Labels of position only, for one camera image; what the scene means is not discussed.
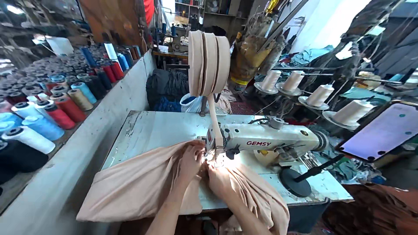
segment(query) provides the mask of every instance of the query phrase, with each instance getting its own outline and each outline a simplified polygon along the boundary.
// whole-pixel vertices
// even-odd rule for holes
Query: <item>sewing machine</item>
[[[220,124],[224,151],[229,159],[242,150],[254,151],[264,165],[279,163],[288,166],[309,151],[322,151],[327,137],[307,127],[286,125],[282,119],[271,118],[266,124]],[[214,131],[209,128],[206,148],[215,148]]]

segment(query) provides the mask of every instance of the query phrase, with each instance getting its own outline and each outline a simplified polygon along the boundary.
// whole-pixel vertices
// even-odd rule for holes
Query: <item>gold thread spool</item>
[[[87,111],[93,108],[93,105],[89,102],[87,97],[83,95],[80,89],[69,90],[68,95],[81,110]]]

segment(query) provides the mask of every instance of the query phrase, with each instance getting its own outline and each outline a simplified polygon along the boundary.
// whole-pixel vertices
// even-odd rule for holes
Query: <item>white plastic bag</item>
[[[181,105],[181,112],[192,112],[192,113],[198,113],[200,112],[200,109],[202,107],[202,96],[196,97],[194,100],[183,104],[183,101],[187,98],[191,97],[190,93],[184,95],[180,100]]]

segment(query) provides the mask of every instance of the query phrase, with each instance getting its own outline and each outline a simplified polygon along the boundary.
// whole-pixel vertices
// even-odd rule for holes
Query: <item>red cloth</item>
[[[147,19],[147,25],[149,26],[154,15],[154,11],[155,11],[154,0],[144,0],[144,6],[145,6],[145,18]]]

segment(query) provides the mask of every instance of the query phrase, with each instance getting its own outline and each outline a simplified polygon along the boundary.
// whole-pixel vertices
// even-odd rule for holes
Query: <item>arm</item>
[[[189,146],[181,159],[180,174],[174,183],[145,235],[172,235],[176,230],[181,202],[187,186],[199,171],[202,159],[201,146]]]
[[[242,202],[232,189],[229,172],[223,168],[208,166],[209,186],[222,199],[238,219],[242,231],[247,235],[272,235],[264,225]]]

